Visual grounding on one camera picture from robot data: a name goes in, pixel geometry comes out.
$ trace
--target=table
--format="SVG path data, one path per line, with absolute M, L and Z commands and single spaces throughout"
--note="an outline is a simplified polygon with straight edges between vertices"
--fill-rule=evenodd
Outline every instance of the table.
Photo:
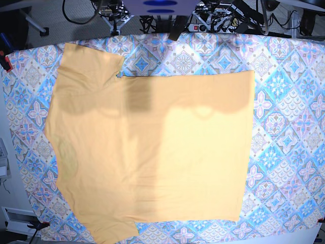
M 119 75 L 212 75 L 255 70 L 252 143 L 240 220 L 136 223 L 120 243 L 210 243 L 313 228 L 325 214 L 325 48 L 251 35 L 168 34 L 74 42 L 125 56 Z M 30 204 L 51 224 L 42 240 L 93 242 L 57 189 L 44 125 L 64 44 L 17 51 L 1 69 L 7 117 Z

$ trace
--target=yellow t-shirt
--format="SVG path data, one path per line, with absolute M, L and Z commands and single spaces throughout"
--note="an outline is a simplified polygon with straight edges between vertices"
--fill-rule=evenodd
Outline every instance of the yellow t-shirt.
M 124 58 L 66 44 L 46 120 L 57 186 L 97 243 L 136 222 L 237 221 L 254 72 L 117 78 Z

